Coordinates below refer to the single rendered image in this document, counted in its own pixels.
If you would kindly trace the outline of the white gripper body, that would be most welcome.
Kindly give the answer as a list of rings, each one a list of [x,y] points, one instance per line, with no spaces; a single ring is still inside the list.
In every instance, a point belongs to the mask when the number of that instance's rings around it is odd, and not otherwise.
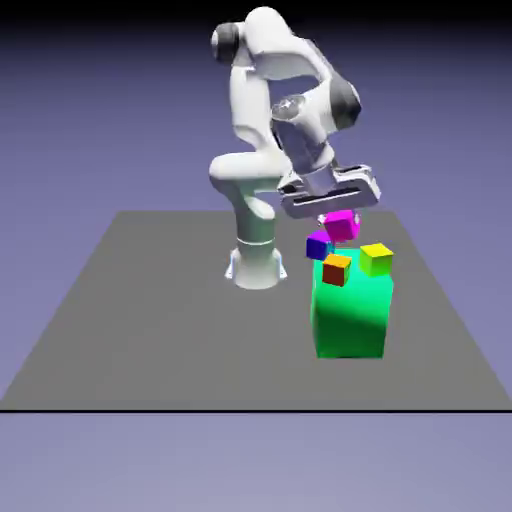
[[[285,194],[281,206],[293,219],[318,217],[339,210],[357,210],[376,205],[381,190],[375,178],[368,176],[342,176],[333,190],[324,195],[305,192]]]

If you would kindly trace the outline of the small magenta cube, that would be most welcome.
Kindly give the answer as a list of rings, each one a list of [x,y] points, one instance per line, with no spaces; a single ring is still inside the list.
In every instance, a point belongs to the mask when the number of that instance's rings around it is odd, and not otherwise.
[[[354,223],[355,213],[357,212],[353,210],[340,210],[326,215],[327,219],[323,225],[334,244],[344,243],[358,237],[360,224],[356,226]]]

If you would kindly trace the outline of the small purple cube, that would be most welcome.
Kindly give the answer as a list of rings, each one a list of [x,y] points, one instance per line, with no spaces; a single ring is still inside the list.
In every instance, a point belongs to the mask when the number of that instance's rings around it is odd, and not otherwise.
[[[311,232],[306,239],[306,257],[311,260],[324,261],[332,251],[329,234],[323,230]]]

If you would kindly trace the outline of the small yellow cube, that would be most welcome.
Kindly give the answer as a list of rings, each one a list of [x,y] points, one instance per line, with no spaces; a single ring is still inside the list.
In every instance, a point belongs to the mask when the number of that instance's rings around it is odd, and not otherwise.
[[[391,274],[394,252],[382,243],[362,245],[359,255],[359,267],[368,277],[380,277]]]

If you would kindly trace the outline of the small orange cube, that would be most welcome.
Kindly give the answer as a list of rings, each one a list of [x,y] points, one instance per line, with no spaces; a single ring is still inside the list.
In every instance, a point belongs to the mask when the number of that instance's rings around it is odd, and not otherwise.
[[[349,279],[352,258],[331,253],[322,265],[322,282],[334,286],[343,287]]]

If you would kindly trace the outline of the large green box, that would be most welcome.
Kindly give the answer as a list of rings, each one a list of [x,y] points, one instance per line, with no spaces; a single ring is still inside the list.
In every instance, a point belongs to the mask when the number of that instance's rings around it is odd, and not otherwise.
[[[383,357],[394,282],[391,274],[368,277],[361,271],[360,247],[332,252],[352,258],[343,287],[323,283],[324,261],[313,262],[310,322],[319,358]]]

